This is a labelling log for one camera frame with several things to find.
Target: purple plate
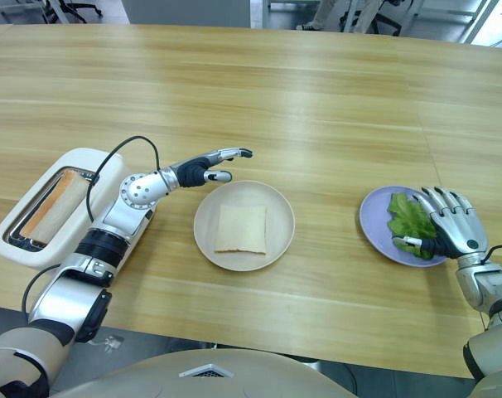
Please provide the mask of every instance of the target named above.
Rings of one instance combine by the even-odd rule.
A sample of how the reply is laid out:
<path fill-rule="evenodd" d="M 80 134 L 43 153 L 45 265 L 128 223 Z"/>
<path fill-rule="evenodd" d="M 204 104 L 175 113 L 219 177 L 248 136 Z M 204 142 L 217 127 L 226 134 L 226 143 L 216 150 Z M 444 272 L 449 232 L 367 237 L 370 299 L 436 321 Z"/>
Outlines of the purple plate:
<path fill-rule="evenodd" d="M 394 193 L 405 193 L 409 199 L 413 199 L 413 193 L 426 197 L 422 192 L 408 187 L 389 186 L 381 187 L 367 195 L 360 207 L 361 228 L 377 251 L 398 263 L 411 265 L 412 267 L 432 267 L 439 265 L 446 257 L 434 255 L 431 260 L 415 257 L 412 253 L 400 250 L 393 244 L 393 232 L 387 226 L 387 222 L 393 215 L 387 211 Z"/>

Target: green lettuce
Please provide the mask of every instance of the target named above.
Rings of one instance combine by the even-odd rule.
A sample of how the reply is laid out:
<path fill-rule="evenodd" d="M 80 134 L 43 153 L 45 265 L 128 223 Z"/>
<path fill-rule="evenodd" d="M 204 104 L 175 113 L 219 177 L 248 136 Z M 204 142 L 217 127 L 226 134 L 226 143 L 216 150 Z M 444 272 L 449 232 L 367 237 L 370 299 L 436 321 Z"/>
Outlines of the green lettuce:
<path fill-rule="evenodd" d="M 405 193 L 394 193 L 391 196 L 391 202 L 387 210 L 393 214 L 393 219 L 387 223 L 393 235 L 411 236 L 413 238 L 437 237 L 435 227 L 420 204 L 416 201 L 408 200 L 408 196 Z M 397 243 L 395 245 L 402 250 L 413 253 L 421 259 L 429 260 L 433 257 L 432 253 L 417 249 L 416 247 Z"/>

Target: black cable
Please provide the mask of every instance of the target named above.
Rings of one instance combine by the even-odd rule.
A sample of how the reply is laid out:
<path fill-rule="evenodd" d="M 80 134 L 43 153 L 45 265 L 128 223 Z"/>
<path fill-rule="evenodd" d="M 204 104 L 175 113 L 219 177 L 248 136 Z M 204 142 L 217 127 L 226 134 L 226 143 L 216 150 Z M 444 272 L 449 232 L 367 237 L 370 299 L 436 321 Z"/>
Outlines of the black cable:
<path fill-rule="evenodd" d="M 356 381 L 356 377 L 354 376 L 353 371 L 349 368 L 346 363 L 342 363 L 345 369 L 349 372 L 350 381 L 352 382 L 352 393 L 357 396 L 358 395 L 358 382 Z"/>
<path fill-rule="evenodd" d="M 478 311 L 478 313 L 480 313 L 481 323 L 483 323 L 483 330 L 486 331 L 485 320 L 483 319 L 483 314 L 481 313 L 481 311 Z"/>
<path fill-rule="evenodd" d="M 497 246 L 492 246 L 489 250 L 489 252 L 486 254 L 485 258 L 481 261 L 481 264 L 483 265 L 486 263 L 486 261 L 492 256 L 492 253 L 494 253 L 494 250 L 501 249 L 502 245 L 497 245 Z"/>
<path fill-rule="evenodd" d="M 21 299 L 21 312 L 23 317 L 25 318 L 25 322 L 28 323 L 28 313 L 27 313 L 27 299 L 28 299 L 28 294 L 30 293 L 30 289 L 32 285 L 39 279 L 40 276 L 42 276 L 45 272 L 50 271 L 51 269 L 58 268 L 60 265 L 51 265 L 50 267 L 46 267 L 45 269 L 42 269 L 39 271 L 34 278 L 31 279 L 30 282 L 28 282 L 27 288 L 25 289 L 25 293 L 22 295 Z"/>
<path fill-rule="evenodd" d="M 96 172 L 94 172 L 94 175 L 91 178 L 91 181 L 89 181 L 89 186 L 87 187 L 87 193 L 85 194 L 85 207 L 87 208 L 87 215 L 89 216 L 89 219 L 91 220 L 91 222 L 94 221 L 94 217 L 93 217 L 93 212 L 91 211 L 91 206 L 89 204 L 89 198 L 90 198 L 90 195 L 91 195 L 91 190 L 93 189 L 93 186 L 96 183 L 96 180 L 98 179 L 100 172 L 102 171 L 102 169 L 104 168 L 104 166 L 106 165 L 106 163 L 109 161 L 109 159 L 116 152 L 118 152 L 121 147 L 123 147 L 127 143 L 131 143 L 134 139 L 143 139 L 144 141 L 147 141 L 150 145 L 152 145 L 153 152 L 155 153 L 156 170 L 159 170 L 161 168 L 160 165 L 159 165 L 159 152 L 157 151 L 157 148 L 156 148 L 155 144 L 152 141 L 150 141 L 148 138 L 146 138 L 146 137 L 144 137 L 142 135 L 134 135 L 134 136 L 132 136 L 130 138 L 124 139 L 119 145 L 117 145 L 113 149 L 113 151 L 111 151 L 109 153 L 108 156 L 105 157 L 105 159 L 100 163 L 99 168 L 97 168 Z"/>

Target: floor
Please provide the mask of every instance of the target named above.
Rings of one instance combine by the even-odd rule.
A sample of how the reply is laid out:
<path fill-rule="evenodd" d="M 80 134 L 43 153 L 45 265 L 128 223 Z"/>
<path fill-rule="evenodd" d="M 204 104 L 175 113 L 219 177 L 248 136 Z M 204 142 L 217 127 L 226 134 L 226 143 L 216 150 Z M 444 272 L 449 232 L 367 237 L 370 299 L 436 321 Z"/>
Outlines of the floor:
<path fill-rule="evenodd" d="M 479 0 L 453 0 L 455 8 L 473 9 Z M 103 10 L 104 16 L 98 18 L 90 10 L 82 14 L 90 23 L 128 23 L 128 17 L 120 0 L 97 0 L 95 3 Z M 346 3 L 339 1 L 335 10 L 328 19 L 325 30 L 336 32 L 339 17 L 346 10 Z M 252 27 L 260 27 L 262 19 L 262 1 L 251 0 Z M 396 21 L 403 22 L 402 36 L 420 37 L 433 40 L 459 41 L 470 29 L 466 17 L 458 17 L 434 13 L 423 13 L 414 16 L 418 0 L 408 9 L 408 2 L 400 7 L 384 5 L 382 13 Z M 429 2 L 430 7 L 437 6 L 437 0 Z M 311 20 L 316 10 L 316 4 L 273 4 L 269 11 L 269 26 L 273 29 L 293 29 L 297 24 Z M 39 11 L 19 12 L 5 17 L 0 15 L 0 23 L 43 23 Z M 383 34 L 390 34 L 390 28 L 382 27 Z M 484 25 L 473 44 L 490 46 L 502 40 L 502 0 L 492 12 L 489 20 Z M 0 333 L 22 326 L 20 313 L 0 308 Z M 91 346 L 89 344 L 76 344 L 70 352 L 53 391 L 62 391 L 83 381 L 88 381 L 98 375 L 108 373 L 113 369 L 127 366 L 145 358 L 154 357 L 168 352 L 184 349 L 208 347 L 206 342 L 192 342 L 172 337 L 129 332 L 112 328 L 101 328 L 96 341 L 104 340 L 114 335 L 123 342 L 119 349 L 110 353 L 104 351 L 104 346 Z M 344 364 L 335 362 L 320 362 L 321 372 L 332 380 L 352 389 L 353 381 Z M 364 398 L 459 398 L 468 396 L 474 387 L 472 379 L 443 377 L 410 373 L 404 371 L 391 371 L 376 369 L 366 366 L 349 365 L 358 386 L 358 395 Z"/>
<path fill-rule="evenodd" d="M 0 0 L 2 4 L 14 3 L 16 0 Z M 251 1 L 251 27 L 262 26 L 262 0 Z M 406 0 L 399 7 L 394 7 L 388 2 L 382 7 L 382 13 L 391 19 L 403 24 L 401 36 L 417 37 L 443 41 L 462 41 L 471 29 L 470 18 L 456 15 L 422 12 L 418 17 L 417 11 L 420 0 L 413 1 L 408 7 Z M 103 17 L 98 17 L 92 10 L 82 10 L 80 13 L 89 23 L 128 23 L 128 16 L 120 0 L 92 0 L 104 12 Z M 480 0 L 428 0 L 425 7 L 449 8 L 472 11 Z M 346 11 L 348 2 L 340 0 L 328 18 L 326 31 L 337 32 L 340 16 Z M 316 1 L 298 4 L 272 4 L 269 10 L 269 26 L 272 29 L 294 29 L 297 24 L 308 22 L 312 19 L 317 8 Z M 0 23 L 43 23 L 41 12 L 38 10 L 0 15 Z M 391 34 L 393 29 L 386 26 L 380 28 L 383 34 Z M 473 44 L 491 46 L 502 40 L 502 0 L 491 13 L 486 24 L 475 38 Z"/>
<path fill-rule="evenodd" d="M 0 308 L 0 334 L 22 326 L 24 322 L 21 313 Z M 111 352 L 105 352 L 104 346 L 75 344 L 51 392 L 66 390 L 142 359 L 168 352 L 211 347 L 207 342 L 105 327 L 100 329 L 94 340 L 101 342 L 109 336 L 122 340 L 120 347 Z M 319 367 L 325 376 L 352 391 L 353 381 L 344 364 L 319 361 Z M 475 385 L 472 379 L 458 377 L 423 375 L 367 366 L 348 367 L 353 372 L 358 396 L 362 398 L 464 398 L 471 393 Z"/>

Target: bread slice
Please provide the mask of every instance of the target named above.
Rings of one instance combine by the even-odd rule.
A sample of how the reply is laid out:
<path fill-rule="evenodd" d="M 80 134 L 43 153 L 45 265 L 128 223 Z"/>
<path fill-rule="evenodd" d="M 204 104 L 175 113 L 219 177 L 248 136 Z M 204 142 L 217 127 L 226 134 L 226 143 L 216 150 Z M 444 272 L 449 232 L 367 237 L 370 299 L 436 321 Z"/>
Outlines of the bread slice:
<path fill-rule="evenodd" d="M 50 243 L 56 232 L 84 199 L 89 181 L 74 170 L 67 170 L 41 203 L 20 235 L 41 243 Z"/>
<path fill-rule="evenodd" d="M 220 207 L 215 252 L 248 251 L 266 254 L 266 207 Z"/>

